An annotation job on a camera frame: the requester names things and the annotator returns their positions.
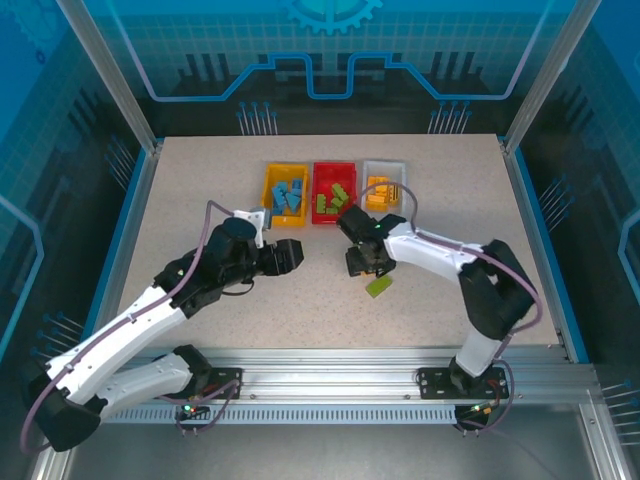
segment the plastic bin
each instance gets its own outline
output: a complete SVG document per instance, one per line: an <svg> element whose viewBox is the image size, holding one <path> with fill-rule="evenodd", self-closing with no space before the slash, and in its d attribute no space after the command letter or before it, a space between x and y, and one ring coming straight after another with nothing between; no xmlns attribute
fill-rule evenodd
<svg viewBox="0 0 640 480"><path fill-rule="evenodd" d="M278 182L287 182L291 188L291 182L295 178L302 178L302 195L300 208L297 213L292 213L289 207L285 208L284 215L274 215L271 225L274 227L304 227L307 217L307 192L309 189L309 167L301 164L270 163L264 176L264 188L262 190L262 206L273 208L273 193L271 189Z"/></svg>
<svg viewBox="0 0 640 480"><path fill-rule="evenodd" d="M362 169L362 188L360 192L363 192L367 188L367 181L369 177L387 177L392 182L402 183L407 185L407 168L404 162L394 161L380 161L380 160L366 160ZM389 213L401 215L407 217L410 214L411 202L407 200L406 195L401 189L398 191L399 200L396 206L389 205L386 211L377 211L367 208L367 199L364 195L360 199L360 207L374 218L382 218Z"/></svg>
<svg viewBox="0 0 640 480"><path fill-rule="evenodd" d="M313 188L311 189L311 223L321 225L336 223L340 212L343 212L356 201L356 165L348 162L316 162L313 164ZM349 200L341 208L337 215L327 215L316 212L316 197L323 194L327 197L327 203L331 202L333 192L331 187L339 183L349 195Z"/></svg>

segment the green block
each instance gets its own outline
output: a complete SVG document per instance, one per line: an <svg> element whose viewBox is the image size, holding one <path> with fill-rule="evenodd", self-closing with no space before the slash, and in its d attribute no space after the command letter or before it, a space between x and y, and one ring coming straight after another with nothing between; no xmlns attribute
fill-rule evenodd
<svg viewBox="0 0 640 480"><path fill-rule="evenodd" d="M342 200L340 200L338 197L333 197L331 199L331 205L333 205L338 210L340 210L340 208L342 208L342 206L344 205L344 202Z"/></svg>
<svg viewBox="0 0 640 480"><path fill-rule="evenodd" d="M347 192L344 191L344 188L342 188L342 185L340 185L339 183L334 183L333 185L331 185L331 191L336 197L342 200L343 204L346 203L347 200L349 200L349 195L347 195Z"/></svg>
<svg viewBox="0 0 640 480"><path fill-rule="evenodd" d="M371 295L371 298L376 298L382 292L384 292L387 288L391 286L393 280L389 275L384 275L380 278L376 278L373 282L367 285L367 293Z"/></svg>
<svg viewBox="0 0 640 480"><path fill-rule="evenodd" d="M316 213L325 213L327 208L327 197L322 193L316 195Z"/></svg>

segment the table surface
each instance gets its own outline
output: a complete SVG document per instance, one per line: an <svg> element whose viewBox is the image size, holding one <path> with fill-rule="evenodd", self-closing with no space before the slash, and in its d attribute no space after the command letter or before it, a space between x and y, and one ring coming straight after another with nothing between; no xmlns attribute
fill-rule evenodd
<svg viewBox="0 0 640 480"><path fill-rule="evenodd" d="M130 305L165 264L195 248L208 199L229 209L259 205L272 162L397 160L420 203L417 225L449 238L507 242L539 292L538 272L495 135L349 135L167 138L158 162L122 295ZM223 220L215 212L212 226ZM350 278L347 238L335 226L274 228L267 241L297 238L305 260L289 275L257 278L243 297L223 297L153 345L237 348L448 346L471 324L460 287L398 265L378 298L370 279ZM557 343L547 302L535 328L515 344Z"/></svg>

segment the robotic arm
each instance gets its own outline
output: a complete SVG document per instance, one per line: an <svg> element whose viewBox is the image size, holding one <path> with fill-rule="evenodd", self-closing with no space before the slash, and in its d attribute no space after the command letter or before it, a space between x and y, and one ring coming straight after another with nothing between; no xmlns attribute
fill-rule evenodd
<svg viewBox="0 0 640 480"><path fill-rule="evenodd" d="M531 295L485 260L462 248L444 246L457 242L414 231L403 217L390 214L377 221L354 205L337 224L354 244L346 253L352 277L363 273L380 277L393 270L396 262L407 262L460 284L472 329L451 360L449 372L451 383L461 394L468 394L482 381L510 330L533 305ZM486 246L466 246L498 260L531 284L506 243L493 240Z"/></svg>
<svg viewBox="0 0 640 480"><path fill-rule="evenodd" d="M113 331L69 369L71 360L101 334L141 308L161 300L184 277L195 250L167 264L128 309L92 337L44 366L36 361L21 372L26 406L33 405L47 385L65 369L38 409L35 420L56 451L65 451L89 437L101 421L120 410L160 395L188 399L202 395L218 380L211 365L195 347L178 347L149 365L115 374L142 348L168 330L217 302L236 284L253 286L258 275L284 275L304 256L297 240L268 245L262 238L269 212L235 211L211 234L193 275L172 298Z"/></svg>

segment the blue block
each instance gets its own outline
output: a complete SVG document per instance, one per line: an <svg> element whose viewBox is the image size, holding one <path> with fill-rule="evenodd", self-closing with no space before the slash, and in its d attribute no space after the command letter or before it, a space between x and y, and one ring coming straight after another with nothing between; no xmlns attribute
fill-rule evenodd
<svg viewBox="0 0 640 480"><path fill-rule="evenodd" d="M286 197L291 212L296 213L298 211L298 208L300 208L300 197L297 197L293 193L287 193Z"/></svg>
<svg viewBox="0 0 640 480"><path fill-rule="evenodd" d="M280 190L278 187L273 187L271 189L273 193L273 206L278 208L284 208L287 204L287 201L284 198L284 192Z"/></svg>

